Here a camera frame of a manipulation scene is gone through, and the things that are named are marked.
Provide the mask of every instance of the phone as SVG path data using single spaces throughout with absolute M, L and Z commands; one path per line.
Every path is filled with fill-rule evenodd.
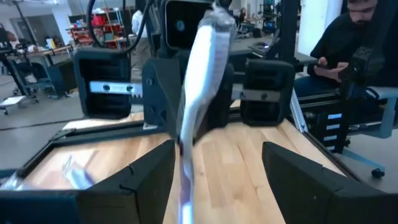
M 331 70 L 332 68 L 331 67 L 329 67 L 328 65 L 321 65 L 321 64 L 316 64 L 316 67 L 318 67 L 318 68 L 323 68 L 323 69 L 328 69 L 328 70 Z

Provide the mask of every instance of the person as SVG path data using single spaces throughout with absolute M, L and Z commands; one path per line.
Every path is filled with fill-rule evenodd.
M 12 48 L 15 49 L 17 47 L 19 43 L 18 38 L 12 33 L 7 31 L 7 38 L 10 41 L 10 44 L 12 45 Z M 19 53 L 23 53 L 22 49 L 17 50 Z M 36 45 L 30 44 L 27 48 L 27 52 L 31 53 L 31 52 L 38 52 L 39 48 Z
M 141 22 L 142 22 L 142 12 L 140 10 L 137 10 L 137 12 L 135 12 L 132 15 L 132 20 L 131 20 L 132 24 L 131 30 L 133 33 L 138 34 Z M 148 41 L 147 27 L 145 25 L 145 28 L 142 31 L 141 38 L 136 46 L 135 51 L 133 51 L 133 54 L 131 56 L 131 67 L 135 68 L 140 72 L 145 62 L 149 58 L 151 58 L 150 45 Z
M 10 42 L 13 49 L 16 49 L 17 45 L 20 44 L 18 38 L 12 33 L 7 31 L 7 38 Z M 27 48 L 27 52 L 38 52 L 42 50 L 42 47 L 30 44 Z M 17 50 L 19 53 L 23 53 L 22 49 Z M 43 66 L 36 62 L 17 62 L 17 69 L 25 74 L 33 73 L 36 80 L 40 80 L 42 78 L 47 78 L 47 74 L 43 68 Z
M 253 30 L 255 29 L 255 27 L 251 24 L 245 23 L 244 21 L 246 20 L 246 8 L 243 7 L 240 12 L 239 12 L 239 24 L 242 25 L 242 29 L 248 31 L 248 33 L 253 32 Z
M 310 76 L 296 79 L 294 83 L 298 97 L 333 91 L 340 86 L 338 73 L 348 66 L 350 58 L 361 46 L 376 5 L 377 0 L 348 0 L 348 13 L 337 17 L 326 28 L 310 54 L 318 59 L 318 64 L 329 69 L 308 66 L 307 73 Z M 391 75 L 393 71 L 398 71 L 396 63 L 389 61 L 389 58 L 395 58 L 391 53 L 392 51 L 385 52 L 386 64 L 369 82 L 369 86 L 398 86 L 398 76 Z

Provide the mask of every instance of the wooden tabletop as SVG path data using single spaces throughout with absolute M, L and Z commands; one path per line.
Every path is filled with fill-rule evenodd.
M 141 118 L 142 114 L 136 114 L 128 119 Z M 97 122 L 80 121 L 70 123 L 67 127 L 109 124 Z M 30 173 L 26 182 L 45 189 L 71 189 L 70 184 L 62 177 L 62 165 L 70 156 L 96 181 L 101 181 L 168 139 L 167 134 L 155 134 L 60 147 L 54 149 Z M 194 148 L 195 224 L 285 223 L 262 164 L 264 141 L 272 141 L 341 174 L 288 121 L 276 128 L 250 128 L 242 123 L 229 124 L 224 129 L 208 133 Z M 174 181 L 164 217 L 166 224 L 177 223 L 179 190 L 179 167 L 175 166 Z
M 71 49 L 72 46 L 68 45 L 68 46 L 64 46 L 64 47 L 59 47 L 57 49 L 53 49 L 53 50 L 44 50 L 44 51 L 39 51 L 39 52 L 31 52 L 31 53 L 27 53 L 26 56 L 27 57 L 43 57 L 46 55 L 52 55 L 53 52 L 56 54 L 61 54 L 64 53 L 66 50 Z M 16 60 L 19 58 L 22 58 L 22 55 L 9 55 L 7 56 L 7 59 L 9 60 Z

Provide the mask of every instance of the white cloth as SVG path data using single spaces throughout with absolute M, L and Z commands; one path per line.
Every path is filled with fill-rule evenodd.
M 17 41 L 12 41 L 12 42 L 10 42 L 10 44 L 11 44 L 11 46 L 12 46 L 12 49 L 15 49 L 15 47 L 17 46 L 17 44 L 19 44 L 19 41 L 17 40 Z M 35 50 L 34 50 L 34 47 L 35 47 L 35 45 L 30 45 L 28 48 L 27 48 L 27 51 L 29 52 L 29 53 L 31 53 L 31 52 L 34 52 Z M 19 53 L 24 53 L 24 51 L 21 49 L 21 50 L 17 50 Z
M 134 15 L 132 15 L 131 30 L 133 33 L 138 34 L 141 22 L 142 22 L 142 12 L 138 10 L 136 13 L 134 13 Z M 147 26 L 145 26 L 144 30 L 142 31 L 141 37 L 148 37 Z

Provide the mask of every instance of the black cable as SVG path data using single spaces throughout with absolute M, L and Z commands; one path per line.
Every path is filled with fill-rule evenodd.
M 149 12 L 149 8 L 150 8 L 150 6 L 152 5 L 153 2 L 154 2 L 154 0 L 148 0 L 147 4 L 145 5 L 144 12 L 142 12 L 141 26 L 139 28 L 136 40 L 134 41 L 134 43 L 130 47 L 128 47 L 126 50 L 122 51 L 121 54 L 126 54 L 126 53 L 130 52 L 132 49 L 137 47 L 137 44 L 138 44 L 138 42 L 139 42 L 139 40 L 141 38 L 142 32 L 144 31 L 144 28 L 145 28 L 147 16 L 149 14 L 148 13 Z M 99 40 L 95 36 L 94 30 L 93 30 L 93 26 L 91 25 L 91 13 L 93 12 L 94 3 L 95 3 L 95 0 L 89 0 L 88 1 L 88 5 L 87 5 L 88 31 L 89 31 L 91 37 L 93 38 L 94 43 L 96 45 L 98 45 L 99 47 L 104 47 L 103 45 L 101 45 L 101 43 L 99 42 Z
M 87 24 L 88 24 L 88 32 L 91 35 L 91 38 L 94 40 L 94 44 L 96 44 L 98 47 L 103 47 L 105 46 L 101 45 L 99 40 L 97 39 L 97 36 L 95 36 L 94 30 L 93 30 L 93 25 L 91 25 L 91 14 L 93 12 L 93 7 L 94 7 L 95 0 L 89 0 L 88 5 L 87 5 Z
M 149 14 L 149 8 L 152 5 L 152 3 L 154 2 L 154 0 L 148 0 L 147 4 L 145 5 L 145 9 L 144 12 L 142 12 L 142 20 L 141 20 L 141 25 L 139 27 L 139 31 L 136 37 L 136 40 L 134 41 L 134 43 L 128 47 L 125 51 L 123 51 L 124 54 L 130 52 L 132 49 L 135 49 L 137 47 L 137 44 L 141 38 L 142 32 L 144 31 L 145 28 L 145 24 L 147 22 L 147 17 Z

